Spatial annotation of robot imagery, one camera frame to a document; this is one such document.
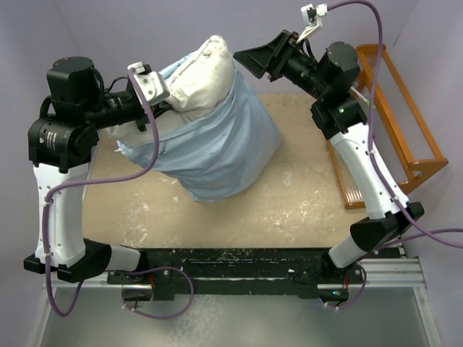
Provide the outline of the white pillow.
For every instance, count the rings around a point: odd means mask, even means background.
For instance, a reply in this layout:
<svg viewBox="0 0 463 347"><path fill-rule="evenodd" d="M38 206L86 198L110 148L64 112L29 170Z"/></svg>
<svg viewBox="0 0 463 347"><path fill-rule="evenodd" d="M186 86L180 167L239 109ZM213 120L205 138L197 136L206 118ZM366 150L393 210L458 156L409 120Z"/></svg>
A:
<svg viewBox="0 0 463 347"><path fill-rule="evenodd" d="M156 119L160 141L198 136L223 127L235 76L235 64L226 41L212 35L192 53L162 69L173 107Z"/></svg>

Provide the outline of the light blue pillowcase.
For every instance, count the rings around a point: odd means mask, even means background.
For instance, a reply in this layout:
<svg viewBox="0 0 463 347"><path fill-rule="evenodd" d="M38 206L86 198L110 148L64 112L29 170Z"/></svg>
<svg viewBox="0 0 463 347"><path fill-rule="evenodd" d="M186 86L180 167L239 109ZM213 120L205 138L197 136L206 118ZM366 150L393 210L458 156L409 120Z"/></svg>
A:
<svg viewBox="0 0 463 347"><path fill-rule="evenodd" d="M170 110L156 120L159 154L153 170L175 178L197 202L214 202L254 183L282 134L242 74L207 115Z"/></svg>

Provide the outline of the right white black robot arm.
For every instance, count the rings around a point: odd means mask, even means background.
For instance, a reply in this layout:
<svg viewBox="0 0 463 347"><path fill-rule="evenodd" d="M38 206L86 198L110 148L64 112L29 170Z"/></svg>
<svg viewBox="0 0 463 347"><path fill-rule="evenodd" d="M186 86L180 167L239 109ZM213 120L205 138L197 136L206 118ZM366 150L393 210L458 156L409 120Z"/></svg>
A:
<svg viewBox="0 0 463 347"><path fill-rule="evenodd" d="M303 51L296 33L282 30L270 43L233 57L255 77L268 74L270 81L285 77L315 99L310 108L313 121L360 189L368 216L351 225L350 235L328 251L321 267L328 282L338 283L348 266L401 236L424 214L422 204L410 202L394 181L369 139L362 106L349 92L360 74L357 52L337 41L316 60Z"/></svg>

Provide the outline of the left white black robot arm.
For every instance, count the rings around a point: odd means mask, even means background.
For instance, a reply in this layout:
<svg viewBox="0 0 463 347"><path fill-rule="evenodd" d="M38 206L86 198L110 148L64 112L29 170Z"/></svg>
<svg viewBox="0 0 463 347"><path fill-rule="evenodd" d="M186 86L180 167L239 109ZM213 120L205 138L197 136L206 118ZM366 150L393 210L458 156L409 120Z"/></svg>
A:
<svg viewBox="0 0 463 347"><path fill-rule="evenodd" d="M82 234L82 199L99 131L135 122L153 126L151 111L169 96L163 77L149 64L128 68L127 86L112 93L91 59L54 62L46 79L50 95L28 130L28 156L38 186L40 231L35 252L23 265L38 274L56 273L78 283L106 271L123 271L132 283L148 277L143 250L102 244Z"/></svg>

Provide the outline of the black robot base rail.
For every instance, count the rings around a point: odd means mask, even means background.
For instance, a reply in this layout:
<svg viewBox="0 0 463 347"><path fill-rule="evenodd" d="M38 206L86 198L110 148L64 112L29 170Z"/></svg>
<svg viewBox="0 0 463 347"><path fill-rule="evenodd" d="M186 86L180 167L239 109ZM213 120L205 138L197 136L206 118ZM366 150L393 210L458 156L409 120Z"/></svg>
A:
<svg viewBox="0 0 463 347"><path fill-rule="evenodd" d="M112 270L108 282L153 289L156 301L190 293L345 301L349 286L363 282L359 265L329 265L326 248L152 248L145 253L142 268L153 268L154 274Z"/></svg>

